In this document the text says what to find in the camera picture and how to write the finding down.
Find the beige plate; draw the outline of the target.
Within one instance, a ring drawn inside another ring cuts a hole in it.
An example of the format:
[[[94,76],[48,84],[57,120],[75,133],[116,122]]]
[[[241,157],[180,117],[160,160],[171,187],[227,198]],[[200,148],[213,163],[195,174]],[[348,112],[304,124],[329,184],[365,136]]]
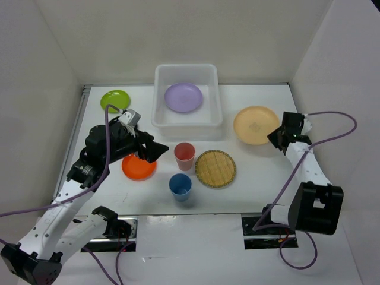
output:
[[[234,118],[236,136],[249,145],[263,145],[269,142],[267,136],[280,126],[276,113],[264,106],[250,106],[242,109]]]

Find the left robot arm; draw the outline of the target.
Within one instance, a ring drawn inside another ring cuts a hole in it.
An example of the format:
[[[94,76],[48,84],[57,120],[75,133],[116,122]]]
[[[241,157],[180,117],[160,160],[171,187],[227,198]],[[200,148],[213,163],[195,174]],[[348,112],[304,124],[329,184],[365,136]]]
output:
[[[52,284],[65,262],[92,239],[129,234],[130,225],[105,206],[92,210],[72,230],[67,227],[109,175],[111,163],[130,154],[153,163],[168,149],[137,128],[130,134],[117,119],[93,127],[54,202],[27,235],[1,250],[8,269],[29,284]]]

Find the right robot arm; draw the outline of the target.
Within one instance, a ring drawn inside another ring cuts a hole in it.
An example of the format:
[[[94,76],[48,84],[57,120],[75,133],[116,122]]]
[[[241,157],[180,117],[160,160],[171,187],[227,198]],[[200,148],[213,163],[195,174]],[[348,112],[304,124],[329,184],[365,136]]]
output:
[[[266,233],[274,233],[281,224],[293,231],[333,235],[336,231],[344,193],[323,174],[307,136],[311,125],[306,115],[284,112],[280,127],[267,135],[270,143],[279,149],[293,167],[285,188],[294,177],[299,187],[290,205],[278,205],[276,198],[267,204],[255,225]]]

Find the round bamboo mat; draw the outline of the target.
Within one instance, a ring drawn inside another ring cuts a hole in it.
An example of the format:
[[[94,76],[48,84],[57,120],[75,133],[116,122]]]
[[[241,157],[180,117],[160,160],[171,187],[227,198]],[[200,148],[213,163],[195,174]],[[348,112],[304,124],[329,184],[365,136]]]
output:
[[[208,150],[195,162],[198,180],[209,188],[225,188],[230,185],[237,173],[235,161],[221,150]]]

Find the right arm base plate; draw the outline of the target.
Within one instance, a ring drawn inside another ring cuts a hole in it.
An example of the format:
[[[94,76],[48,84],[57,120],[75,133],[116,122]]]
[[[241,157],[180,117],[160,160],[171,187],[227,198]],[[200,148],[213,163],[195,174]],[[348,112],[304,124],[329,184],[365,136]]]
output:
[[[253,231],[253,226],[259,220],[258,216],[242,216],[242,230],[244,247],[250,249],[278,249],[282,242],[286,242],[283,248],[297,248],[298,243],[294,231],[271,227]]]

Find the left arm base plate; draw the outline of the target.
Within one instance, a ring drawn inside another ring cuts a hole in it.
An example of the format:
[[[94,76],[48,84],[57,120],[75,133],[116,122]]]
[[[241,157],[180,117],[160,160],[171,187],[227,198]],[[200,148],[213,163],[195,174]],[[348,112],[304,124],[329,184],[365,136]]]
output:
[[[136,238],[138,228],[137,216],[120,216],[119,220],[122,221],[121,227],[116,229],[110,237],[101,235],[89,241],[86,248],[92,252],[119,252],[123,249],[124,252],[136,251]]]

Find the purple plate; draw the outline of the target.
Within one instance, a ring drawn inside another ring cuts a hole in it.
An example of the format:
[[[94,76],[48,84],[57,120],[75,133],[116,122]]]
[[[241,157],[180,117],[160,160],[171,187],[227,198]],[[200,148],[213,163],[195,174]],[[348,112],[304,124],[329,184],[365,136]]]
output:
[[[164,100],[169,109],[179,113],[196,110],[203,103],[201,90],[191,83],[171,85],[164,94]]]

